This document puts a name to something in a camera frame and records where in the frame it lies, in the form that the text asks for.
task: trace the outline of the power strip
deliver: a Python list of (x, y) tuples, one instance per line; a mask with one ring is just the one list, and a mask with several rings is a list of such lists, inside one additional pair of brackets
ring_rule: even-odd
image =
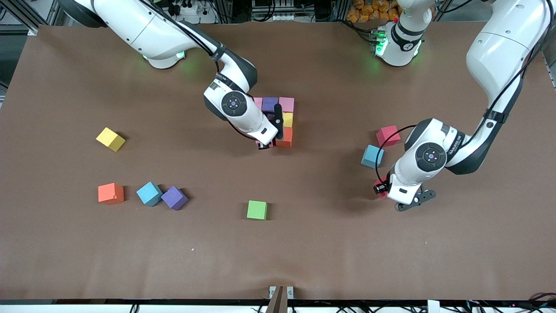
[(293, 21), (295, 15), (293, 13), (278, 13), (272, 16), (273, 21)]
[(193, 4), (191, 8), (181, 8), (180, 15), (197, 15), (198, 5)]

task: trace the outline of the yellow cube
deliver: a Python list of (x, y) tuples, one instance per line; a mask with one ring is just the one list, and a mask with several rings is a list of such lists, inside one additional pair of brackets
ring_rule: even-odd
[(123, 143), (126, 142), (124, 138), (114, 133), (108, 127), (104, 128), (101, 134), (97, 137), (97, 140), (112, 149), (114, 152), (118, 151)]
[(286, 112), (284, 113), (284, 127), (293, 127), (294, 124), (294, 114)]

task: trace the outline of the light blue cube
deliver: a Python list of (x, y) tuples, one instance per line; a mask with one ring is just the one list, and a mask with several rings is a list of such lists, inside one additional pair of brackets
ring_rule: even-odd
[[(375, 163), (376, 155), (379, 155), (378, 163)], [(380, 162), (382, 162), (382, 155), (384, 154), (384, 150), (369, 145), (367, 149), (365, 149), (365, 153), (363, 154), (363, 159), (361, 160), (361, 164), (366, 165), (370, 168), (376, 168), (380, 166)]]
[(160, 201), (162, 191), (160, 191), (160, 188), (157, 185), (152, 182), (148, 182), (137, 191), (137, 195), (146, 206), (152, 207)]

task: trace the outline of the green cube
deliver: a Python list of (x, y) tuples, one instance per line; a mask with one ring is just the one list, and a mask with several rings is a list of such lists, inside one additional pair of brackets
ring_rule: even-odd
[(266, 202), (249, 200), (247, 218), (266, 220)]

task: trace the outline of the pink cube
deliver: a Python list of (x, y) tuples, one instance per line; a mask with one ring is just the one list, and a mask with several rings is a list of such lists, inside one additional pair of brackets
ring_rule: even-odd
[(258, 98), (258, 97), (254, 97), (253, 101), (255, 102), (255, 105), (262, 110), (262, 98)]
[[(397, 131), (398, 131), (398, 129), (395, 125), (381, 128), (379, 130), (379, 132), (376, 133), (376, 138), (379, 140), (379, 146), (382, 146), (382, 144), (386, 141), (386, 139), (388, 137), (392, 136), (392, 134), (397, 132)], [(400, 134), (395, 134), (386, 143), (384, 143), (384, 146), (395, 145), (400, 140), (401, 140)]]
[(282, 106), (282, 112), (294, 112), (294, 98), (280, 97), (278, 103)]
[[(375, 183), (373, 184), (373, 187), (376, 186), (376, 185), (379, 185), (379, 184), (380, 184), (380, 180), (377, 179), (377, 180), (375, 181)], [(386, 199), (386, 198), (388, 198), (388, 192), (379, 193), (379, 197), (380, 197), (380, 199)]]

